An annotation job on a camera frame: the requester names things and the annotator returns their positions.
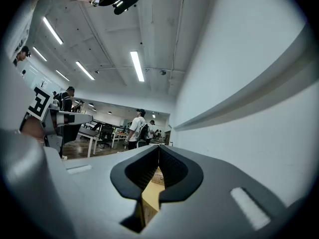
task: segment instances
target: white panel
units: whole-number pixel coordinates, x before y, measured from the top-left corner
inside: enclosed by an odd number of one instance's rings
[[[317,68],[318,62],[308,64],[273,92],[197,124],[196,129],[172,130],[170,141],[176,147],[230,162],[289,206],[308,193],[318,165],[319,81],[265,110],[230,121],[227,118],[285,96],[300,86],[300,81],[316,77]]]
[[[202,30],[209,1],[210,0],[184,0],[175,54],[175,69],[187,70]]]
[[[305,25],[291,0],[211,0],[210,6],[177,99],[175,125],[252,82],[283,54]]]

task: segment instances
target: ceiling beam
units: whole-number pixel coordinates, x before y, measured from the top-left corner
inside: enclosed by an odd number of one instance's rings
[[[88,36],[85,36],[83,39],[81,39],[80,41],[75,41],[75,42],[73,42],[73,43],[71,43],[66,49],[72,49],[72,48],[74,48],[76,45],[79,45],[79,44],[81,44],[81,43],[83,43],[83,42],[86,42],[86,41],[88,41],[88,40],[90,40],[90,39],[93,39],[94,38],[94,36],[92,35],[92,34],[90,34],[90,35],[88,35]]]
[[[112,61],[112,59],[111,59],[109,53],[108,53],[107,50],[105,49],[105,47],[104,47],[104,45],[103,45],[103,43],[102,43],[102,41],[101,41],[101,39],[100,39],[100,37],[99,37],[99,35],[98,35],[98,33],[97,33],[97,31],[96,31],[96,29],[95,29],[93,23],[92,23],[92,20],[90,19],[90,16],[89,16],[89,14],[88,14],[88,12],[87,12],[85,6],[83,5],[83,2],[77,1],[77,3],[78,3],[78,5],[79,5],[79,7],[80,7],[80,9],[81,9],[81,11],[82,11],[82,13],[83,13],[83,16],[84,16],[86,22],[88,23],[88,25],[89,25],[89,27],[90,27],[90,29],[91,29],[91,31],[92,31],[92,33],[93,33],[95,39],[97,40],[98,44],[100,45],[100,47],[101,47],[101,49],[102,49],[102,51],[103,51],[105,57],[108,59],[108,61],[110,62],[110,64],[114,67],[114,63],[113,63],[113,61]],[[123,77],[121,76],[121,74],[119,73],[119,71],[116,70],[116,72],[117,72],[117,75],[120,77],[121,81],[123,82],[123,84],[124,84],[125,86],[127,86],[126,82],[124,81],[124,79],[123,79]]]
[[[44,42],[42,40],[42,38],[37,38],[36,41],[41,42],[41,44],[51,53],[51,55],[55,59],[57,59],[61,63],[61,65],[64,66],[64,68],[66,69],[66,72],[67,72],[66,74],[64,74],[64,76],[70,77],[70,75],[71,75],[71,77],[74,78],[74,73],[72,70],[70,70],[73,67],[68,62],[63,61],[63,58],[61,57],[61,55],[58,54],[58,52],[53,49],[53,45],[50,42]]]
[[[120,70],[120,69],[134,69],[134,67],[104,67],[104,68],[93,68],[93,69],[87,69],[87,71],[106,71],[106,70]],[[150,70],[159,70],[159,71],[167,71],[170,72],[170,69],[167,68],[156,68],[156,67],[143,67],[142,69],[150,69]],[[174,70],[174,72],[176,73],[181,73],[184,74],[185,71],[181,71],[181,70]]]
[[[173,53],[173,62],[172,62],[172,65],[171,65],[170,77],[169,77],[169,80],[168,80],[167,94],[169,94],[170,81],[171,81],[171,78],[172,78],[173,71],[175,71],[175,69],[174,69],[174,61],[175,61],[176,48],[177,48],[178,38],[179,38],[179,30],[180,30],[181,16],[182,16],[182,12],[183,12],[183,5],[184,5],[184,0],[181,0],[181,2],[180,2],[180,10],[179,10],[179,17],[178,17],[176,42],[175,42],[175,48],[174,48],[174,53]]]
[[[122,26],[122,27],[110,27],[110,28],[106,28],[105,32],[106,33],[110,33],[110,32],[116,32],[116,31],[122,31],[122,30],[128,30],[128,29],[138,29],[139,26]]]

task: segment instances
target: concrete ceiling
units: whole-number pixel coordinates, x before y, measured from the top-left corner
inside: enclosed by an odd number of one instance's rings
[[[85,84],[105,91],[119,87],[175,96],[195,50],[208,4],[209,0],[140,0],[137,7],[115,15],[111,6],[42,0],[33,16],[28,44],[46,57],[47,67],[62,72],[77,88]],[[62,45],[43,23],[43,16],[63,40]],[[135,73],[132,50],[139,52],[144,83]],[[76,61],[96,80],[91,81]]]

